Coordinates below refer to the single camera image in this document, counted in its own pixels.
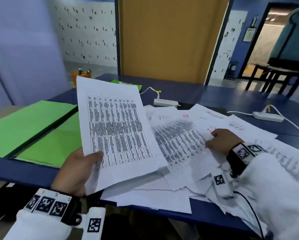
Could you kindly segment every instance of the black cable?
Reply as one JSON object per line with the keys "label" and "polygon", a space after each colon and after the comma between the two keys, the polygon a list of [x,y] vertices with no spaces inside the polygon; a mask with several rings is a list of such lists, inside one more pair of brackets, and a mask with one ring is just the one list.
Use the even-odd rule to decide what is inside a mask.
{"label": "black cable", "polygon": [[252,210],[252,212],[254,213],[254,215],[255,215],[255,218],[256,218],[256,220],[257,220],[257,223],[258,223],[258,226],[259,226],[259,230],[260,230],[260,234],[262,235],[262,239],[264,239],[265,240],[265,238],[264,238],[264,234],[263,234],[263,230],[262,230],[262,227],[260,226],[260,223],[259,223],[259,220],[258,220],[258,217],[257,217],[257,215],[256,215],[256,213],[255,213],[255,211],[254,211],[254,209],[253,209],[253,207],[251,206],[251,204],[249,203],[249,201],[248,201],[248,199],[244,196],[244,195],[242,195],[241,193],[239,193],[238,191],[233,191],[234,193],[236,193],[236,194],[239,194],[239,195],[241,195],[246,201],[247,201],[247,203],[249,204],[249,206],[251,207],[251,210]]}

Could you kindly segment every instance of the power strip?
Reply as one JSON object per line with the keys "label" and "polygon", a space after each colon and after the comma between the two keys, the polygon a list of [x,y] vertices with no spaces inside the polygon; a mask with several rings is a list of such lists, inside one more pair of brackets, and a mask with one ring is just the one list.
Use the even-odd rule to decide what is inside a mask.
{"label": "power strip", "polygon": [[165,106],[165,107],[169,107],[169,106],[178,106],[178,102],[177,101],[173,101],[173,100],[166,100],[166,99],[159,99],[156,98],[154,99],[154,105],[158,105],[158,106]]}
{"label": "power strip", "polygon": [[284,117],[274,113],[253,112],[253,117],[259,120],[268,120],[268,121],[275,121],[275,122],[284,121]]}

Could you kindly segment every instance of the green folder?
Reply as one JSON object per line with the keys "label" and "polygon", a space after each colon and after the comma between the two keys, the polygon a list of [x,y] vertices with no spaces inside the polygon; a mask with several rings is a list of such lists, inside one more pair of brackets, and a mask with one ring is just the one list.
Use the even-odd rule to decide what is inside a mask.
{"label": "green folder", "polygon": [[63,117],[75,105],[40,101],[0,119],[0,157]]}
{"label": "green folder", "polygon": [[142,85],[136,85],[136,84],[132,84],[132,83],[126,83],[126,82],[122,82],[122,81],[118,81],[118,80],[111,80],[111,83],[117,83],[117,84],[127,84],[127,85],[135,85],[138,87],[138,91],[140,91],[140,89],[142,88]]}
{"label": "green folder", "polygon": [[67,156],[82,146],[78,112],[23,151],[17,159],[61,167]]}

